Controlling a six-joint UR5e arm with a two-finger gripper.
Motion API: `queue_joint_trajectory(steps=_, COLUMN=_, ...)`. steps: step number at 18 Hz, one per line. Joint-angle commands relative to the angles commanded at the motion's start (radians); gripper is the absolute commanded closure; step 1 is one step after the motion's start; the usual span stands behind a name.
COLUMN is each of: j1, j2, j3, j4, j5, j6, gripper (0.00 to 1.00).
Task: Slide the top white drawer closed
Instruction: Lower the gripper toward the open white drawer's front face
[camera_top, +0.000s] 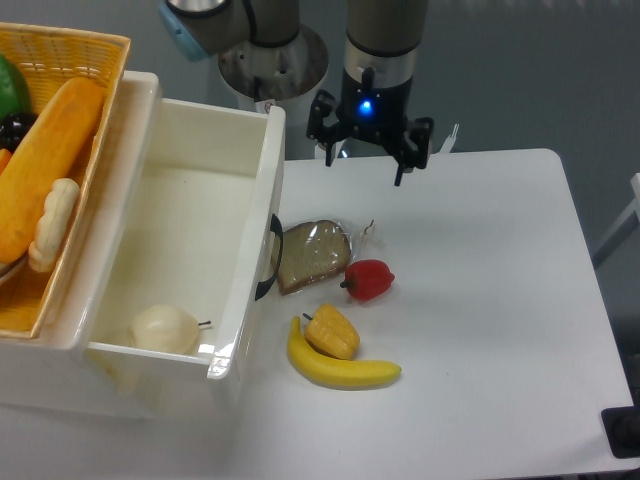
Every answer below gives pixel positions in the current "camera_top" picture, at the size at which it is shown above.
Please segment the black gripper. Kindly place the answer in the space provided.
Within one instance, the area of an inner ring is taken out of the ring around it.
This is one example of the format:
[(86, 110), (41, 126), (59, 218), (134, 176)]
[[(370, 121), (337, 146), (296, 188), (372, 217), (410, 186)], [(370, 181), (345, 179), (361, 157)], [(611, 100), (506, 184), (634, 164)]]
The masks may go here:
[(397, 163), (394, 185), (405, 174), (424, 170), (432, 153), (434, 120), (420, 117), (407, 121), (412, 78), (399, 85), (378, 88), (375, 74), (366, 83), (342, 74), (339, 105), (333, 95), (320, 89), (311, 102), (306, 136), (324, 148), (325, 165), (331, 167), (345, 138), (392, 148)]

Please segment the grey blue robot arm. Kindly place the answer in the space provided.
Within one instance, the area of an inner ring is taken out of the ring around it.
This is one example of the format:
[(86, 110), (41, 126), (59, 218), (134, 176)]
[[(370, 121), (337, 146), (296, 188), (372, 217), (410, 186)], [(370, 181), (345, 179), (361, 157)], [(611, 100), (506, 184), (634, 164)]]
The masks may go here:
[(215, 56), (219, 72), (252, 109), (299, 101), (307, 138), (331, 165), (340, 142), (377, 145), (397, 163), (394, 183), (426, 167), (434, 122), (411, 120), (407, 105), (428, 4), (349, 1), (341, 92), (320, 85), (328, 52), (300, 20), (297, 1), (162, 1), (159, 13), (183, 55)]

